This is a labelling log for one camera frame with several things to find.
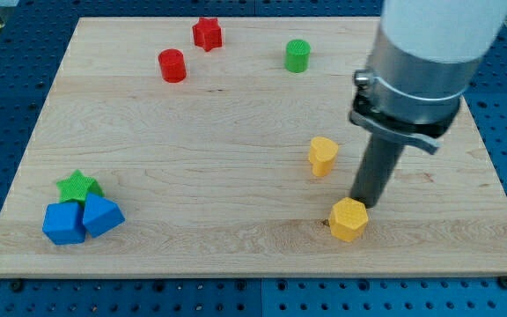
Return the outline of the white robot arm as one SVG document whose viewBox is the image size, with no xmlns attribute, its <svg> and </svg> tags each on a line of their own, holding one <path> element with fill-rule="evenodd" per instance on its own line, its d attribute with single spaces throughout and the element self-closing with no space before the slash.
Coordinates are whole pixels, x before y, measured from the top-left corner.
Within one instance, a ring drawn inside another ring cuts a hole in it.
<svg viewBox="0 0 507 317">
<path fill-rule="evenodd" d="M 435 153 L 507 18 L 507 0 L 385 0 L 349 121 L 371 138 L 350 190 L 377 204 L 407 146 Z"/>
</svg>

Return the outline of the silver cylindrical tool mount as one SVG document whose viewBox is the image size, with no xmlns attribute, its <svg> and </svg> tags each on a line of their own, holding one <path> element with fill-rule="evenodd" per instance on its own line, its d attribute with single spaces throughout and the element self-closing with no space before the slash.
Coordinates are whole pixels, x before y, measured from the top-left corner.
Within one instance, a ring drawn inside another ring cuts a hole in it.
<svg viewBox="0 0 507 317">
<path fill-rule="evenodd" d="M 370 148 L 399 151 L 412 146 L 433 154 L 480 61 L 415 55 L 381 26 L 365 68 L 353 76 L 357 91 L 349 120 L 371 133 Z"/>
</svg>

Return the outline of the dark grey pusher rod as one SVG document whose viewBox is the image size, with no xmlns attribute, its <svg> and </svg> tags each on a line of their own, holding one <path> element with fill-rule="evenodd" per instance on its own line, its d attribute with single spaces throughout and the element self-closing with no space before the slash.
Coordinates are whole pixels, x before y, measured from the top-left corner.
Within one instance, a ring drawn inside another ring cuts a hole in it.
<svg viewBox="0 0 507 317">
<path fill-rule="evenodd" d="M 372 135 L 365 148 L 349 197 L 363 203 L 366 208 L 374 207 L 403 150 L 402 144 Z"/>
</svg>

